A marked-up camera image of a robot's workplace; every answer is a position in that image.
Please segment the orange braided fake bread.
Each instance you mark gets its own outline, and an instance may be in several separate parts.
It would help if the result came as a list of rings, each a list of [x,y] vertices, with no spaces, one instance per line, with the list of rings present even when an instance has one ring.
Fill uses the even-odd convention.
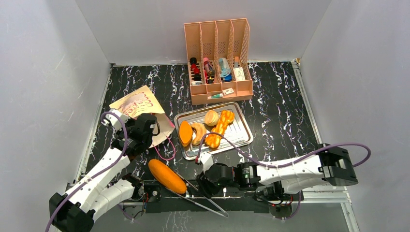
[[[228,125],[233,123],[234,118],[235,115],[233,112],[227,110],[222,111],[216,126],[211,131],[224,135],[228,128]],[[205,139],[205,143],[210,148],[218,148],[220,145],[220,141],[221,136],[218,136],[216,134],[208,135]]]

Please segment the metal tongs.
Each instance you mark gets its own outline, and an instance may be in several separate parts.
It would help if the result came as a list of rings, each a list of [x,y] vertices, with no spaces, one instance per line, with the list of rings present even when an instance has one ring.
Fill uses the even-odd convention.
[[[205,197],[200,191],[199,188],[188,179],[184,178],[182,175],[177,174],[177,176],[184,182],[186,185],[185,193],[177,193],[170,189],[169,187],[165,187],[168,191],[170,191],[175,196],[184,199],[191,204],[200,207],[201,209],[218,215],[220,217],[228,218],[229,213],[223,209],[220,205],[218,205],[213,199]]]

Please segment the silver metal tray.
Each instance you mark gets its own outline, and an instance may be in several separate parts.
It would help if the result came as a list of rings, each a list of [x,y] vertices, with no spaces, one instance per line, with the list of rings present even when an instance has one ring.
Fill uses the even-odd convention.
[[[187,121],[189,124],[195,122],[204,124],[204,117],[209,110],[217,112],[219,116],[224,110],[230,111],[234,114],[233,123],[231,123],[228,126],[224,136],[236,147],[249,145],[253,141],[253,134],[246,122],[246,119],[239,107],[239,104],[236,102],[225,102],[180,113],[174,117],[176,131],[179,132],[179,128],[182,121]],[[211,130],[211,127],[207,126],[206,124],[204,124],[204,126],[207,129],[207,131]],[[226,140],[221,140],[220,146],[218,148],[208,148],[208,146],[204,144],[202,146],[201,152],[207,152],[211,155],[215,155],[217,153],[221,153],[231,149],[233,149],[233,147]],[[198,146],[182,146],[182,155],[186,160],[195,160],[198,154],[198,150]]]

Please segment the long orange fake baguette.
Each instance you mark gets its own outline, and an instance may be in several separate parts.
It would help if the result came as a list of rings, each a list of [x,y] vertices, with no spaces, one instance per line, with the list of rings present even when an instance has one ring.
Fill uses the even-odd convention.
[[[182,178],[160,160],[151,159],[148,162],[148,167],[155,179],[169,190],[177,194],[184,194],[187,191],[187,186]]]

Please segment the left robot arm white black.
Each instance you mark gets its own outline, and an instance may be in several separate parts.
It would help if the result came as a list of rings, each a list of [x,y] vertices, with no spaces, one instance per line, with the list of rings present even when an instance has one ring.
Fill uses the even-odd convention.
[[[73,187],[50,198],[46,231],[54,226],[60,232],[89,232],[111,208],[125,200],[141,201],[147,197],[141,178],[132,174],[118,181],[113,178],[152,145],[157,118],[143,113],[133,119],[112,109],[102,113],[101,123],[115,132],[111,147]]]

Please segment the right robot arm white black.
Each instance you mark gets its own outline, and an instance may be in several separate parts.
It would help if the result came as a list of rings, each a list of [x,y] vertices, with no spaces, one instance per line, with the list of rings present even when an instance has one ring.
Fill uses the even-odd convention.
[[[203,170],[196,176],[196,181],[207,198],[224,187],[251,191],[258,186],[267,186],[276,199],[285,200],[316,185],[358,184],[348,151],[337,145],[320,144],[316,151],[307,155],[273,162],[251,161],[230,167],[215,163],[210,155],[202,154],[197,163]]]

